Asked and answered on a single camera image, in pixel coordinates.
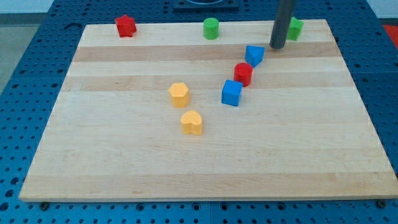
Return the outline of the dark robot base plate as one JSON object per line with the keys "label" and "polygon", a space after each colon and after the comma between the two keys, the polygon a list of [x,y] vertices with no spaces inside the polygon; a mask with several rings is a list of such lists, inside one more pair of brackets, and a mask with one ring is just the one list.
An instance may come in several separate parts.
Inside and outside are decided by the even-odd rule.
{"label": "dark robot base plate", "polygon": [[238,9],[239,0],[172,0],[174,11]]}

